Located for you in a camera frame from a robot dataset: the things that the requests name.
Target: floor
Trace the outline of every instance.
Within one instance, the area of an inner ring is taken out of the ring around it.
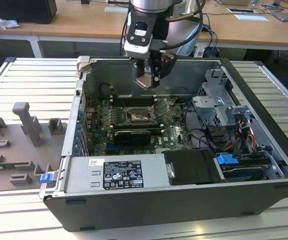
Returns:
[[[119,56],[119,44],[118,43],[87,43],[79,42],[79,53],[75,54],[73,50],[73,44],[71,42],[52,42],[43,41],[42,48],[47,58],[76,58],[82,55],[90,56]],[[246,53],[246,49],[236,48],[222,48],[220,49],[221,58],[228,58],[234,61],[243,60]],[[4,40],[0,39],[0,66],[2,65],[5,57],[24,57],[33,58],[33,52],[29,42],[23,40]],[[281,56],[278,62],[277,51],[272,51],[269,59],[264,63],[268,69],[283,83],[288,82],[288,52],[281,51]]]

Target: warning label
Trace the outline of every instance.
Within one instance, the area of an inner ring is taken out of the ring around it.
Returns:
[[[103,188],[105,190],[143,187],[141,161],[104,162]]]

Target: metal slotted table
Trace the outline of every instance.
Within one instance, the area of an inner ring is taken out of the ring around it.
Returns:
[[[40,123],[50,117],[68,122],[79,79],[75,64],[76,59],[50,58],[18,58],[4,63],[0,69],[0,117],[7,124],[19,124],[11,109],[15,102],[26,101]],[[264,66],[243,61],[232,64],[288,136],[288,91]],[[236,89],[233,93],[241,104],[247,104]],[[81,240],[288,239],[288,198],[256,216],[71,233],[62,228],[38,192],[39,189],[0,192],[0,240],[45,236]]]

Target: computer case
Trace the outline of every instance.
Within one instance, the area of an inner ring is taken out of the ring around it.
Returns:
[[[56,12],[55,0],[0,0],[0,18],[5,20],[50,24]]]

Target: wooden desk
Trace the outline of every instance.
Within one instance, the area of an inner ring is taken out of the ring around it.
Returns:
[[[77,0],[56,0],[56,4],[58,11],[51,24],[20,23],[19,28],[0,29],[0,38],[30,41],[36,57],[43,55],[39,41],[119,42],[126,13],[105,12],[105,4],[99,2],[80,4]],[[282,5],[288,7],[288,3],[283,2]],[[259,6],[256,8],[259,12],[262,9]],[[230,13],[227,6],[217,4],[214,0],[207,0],[203,12],[210,14],[212,30],[218,35],[218,47],[288,50],[288,23],[274,16],[261,15],[268,22],[238,20],[233,14],[227,14]],[[204,48],[209,40],[209,34],[202,32],[198,47]]]

